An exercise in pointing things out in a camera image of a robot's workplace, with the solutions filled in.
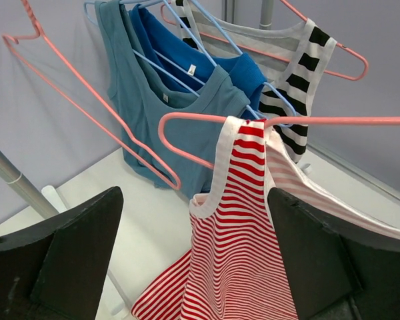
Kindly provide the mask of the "light blue hanger of teal top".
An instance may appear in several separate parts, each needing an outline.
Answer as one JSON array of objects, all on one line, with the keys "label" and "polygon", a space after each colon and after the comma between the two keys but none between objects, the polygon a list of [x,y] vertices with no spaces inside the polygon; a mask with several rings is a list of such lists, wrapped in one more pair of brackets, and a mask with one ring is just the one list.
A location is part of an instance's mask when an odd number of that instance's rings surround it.
[{"label": "light blue hanger of teal top", "polygon": [[[156,5],[156,4],[170,5],[168,3],[168,1],[120,1],[119,3],[121,5],[136,4],[136,6],[138,6],[140,9],[144,8],[144,7],[150,7],[150,6]],[[92,24],[94,24],[95,26],[98,26],[98,22],[94,22],[93,18],[89,15],[88,9],[87,9],[88,5],[94,5],[94,4],[95,4],[94,1],[86,1],[86,2],[84,2],[83,10],[84,10],[84,13],[85,13],[86,17],[88,18],[88,20]],[[179,87],[183,87],[184,88],[183,92],[190,92],[190,93],[194,94],[194,96],[199,97],[199,93],[197,91],[195,91],[192,88],[190,88],[190,86],[188,86],[186,83],[182,82],[180,79],[176,78],[173,74],[171,74],[170,72],[165,70],[163,67],[161,67],[160,65],[156,64],[154,61],[151,61],[150,59],[145,57],[143,54],[140,54],[138,51],[134,50],[133,52],[134,52],[134,54],[135,54],[135,56],[137,58],[140,58],[140,59],[144,60],[146,63],[148,63],[152,67],[154,67],[157,71],[159,71],[160,73],[164,74],[168,78],[172,79],[174,82],[178,83]],[[159,53],[156,50],[155,50],[155,53],[158,56],[160,56],[162,59],[166,60],[168,63],[170,63],[171,65],[173,65],[177,69],[179,69],[180,71],[188,74],[188,71],[184,70],[181,66],[176,64],[174,61],[168,59],[166,56],[162,55],[161,53]],[[196,80],[196,82],[198,82],[201,86],[205,85],[204,82],[202,82],[200,79],[196,78],[194,75],[188,74],[188,76],[190,76],[190,78]],[[264,114],[260,113],[259,111],[253,110],[250,105],[246,106],[246,111],[250,112],[250,114],[252,114],[254,119],[265,118]]]}]

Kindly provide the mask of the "pink hanger of red top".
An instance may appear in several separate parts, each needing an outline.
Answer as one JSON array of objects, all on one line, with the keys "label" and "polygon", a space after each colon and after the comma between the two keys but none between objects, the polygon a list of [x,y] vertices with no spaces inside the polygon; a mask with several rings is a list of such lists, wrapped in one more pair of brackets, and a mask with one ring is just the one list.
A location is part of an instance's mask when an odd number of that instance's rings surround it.
[{"label": "pink hanger of red top", "polygon": [[[198,113],[172,112],[162,116],[158,134],[161,142],[172,152],[200,164],[208,169],[213,169],[214,164],[194,156],[188,152],[176,148],[165,137],[165,125],[172,119],[188,119],[196,121],[208,121],[212,123],[224,123],[226,117],[218,115],[206,115]],[[350,125],[350,126],[400,126],[400,117],[275,117],[265,121],[266,127],[278,124],[307,124],[307,125]]]}]

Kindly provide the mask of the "red striped tank top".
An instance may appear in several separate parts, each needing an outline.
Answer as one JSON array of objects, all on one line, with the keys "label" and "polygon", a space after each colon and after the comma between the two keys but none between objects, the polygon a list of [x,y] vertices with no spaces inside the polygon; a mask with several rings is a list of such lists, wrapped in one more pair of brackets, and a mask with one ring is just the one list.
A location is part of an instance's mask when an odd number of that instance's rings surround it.
[{"label": "red striped tank top", "polygon": [[228,117],[211,190],[189,204],[191,246],[134,302],[136,319],[300,319],[267,196],[279,188],[368,231],[400,229],[354,209],[311,181],[263,120]]}]

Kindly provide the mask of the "pink hanger of green top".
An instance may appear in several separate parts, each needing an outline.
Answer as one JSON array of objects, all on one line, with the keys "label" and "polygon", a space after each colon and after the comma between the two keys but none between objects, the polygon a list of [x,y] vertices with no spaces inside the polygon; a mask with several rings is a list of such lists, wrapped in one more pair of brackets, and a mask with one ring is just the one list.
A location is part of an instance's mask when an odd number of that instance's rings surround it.
[{"label": "pink hanger of green top", "polygon": [[36,184],[62,183],[116,150],[121,126],[102,100],[109,66],[81,1],[32,1],[46,35],[10,51],[2,34],[33,28],[20,1],[0,1],[0,148]]}]

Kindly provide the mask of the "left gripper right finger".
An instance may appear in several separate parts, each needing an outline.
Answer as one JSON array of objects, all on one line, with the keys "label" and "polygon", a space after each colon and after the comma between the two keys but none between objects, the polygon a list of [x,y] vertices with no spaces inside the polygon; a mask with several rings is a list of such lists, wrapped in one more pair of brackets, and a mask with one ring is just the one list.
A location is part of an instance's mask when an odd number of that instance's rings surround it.
[{"label": "left gripper right finger", "polygon": [[300,319],[400,319],[400,240],[276,187],[267,203]]}]

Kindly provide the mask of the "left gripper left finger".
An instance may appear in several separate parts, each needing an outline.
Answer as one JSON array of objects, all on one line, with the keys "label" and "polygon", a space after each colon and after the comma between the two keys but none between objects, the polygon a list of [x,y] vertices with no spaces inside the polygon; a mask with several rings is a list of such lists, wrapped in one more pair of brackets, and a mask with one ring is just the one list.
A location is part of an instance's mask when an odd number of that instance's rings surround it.
[{"label": "left gripper left finger", "polygon": [[0,319],[94,319],[122,210],[111,187],[0,236]]}]

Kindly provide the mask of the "royal blue tank top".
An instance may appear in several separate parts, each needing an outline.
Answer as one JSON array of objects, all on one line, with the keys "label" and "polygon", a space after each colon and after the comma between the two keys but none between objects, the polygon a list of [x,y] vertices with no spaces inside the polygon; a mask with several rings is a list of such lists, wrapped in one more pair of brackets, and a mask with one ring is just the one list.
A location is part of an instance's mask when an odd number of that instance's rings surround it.
[{"label": "royal blue tank top", "polygon": [[[191,89],[200,90],[215,67],[204,53],[191,47],[194,41],[180,40],[140,5],[132,8],[129,16],[144,56]],[[214,61],[228,72],[232,84],[244,92],[252,110],[257,111],[267,80],[256,62],[246,53],[233,58],[216,57]]]}]

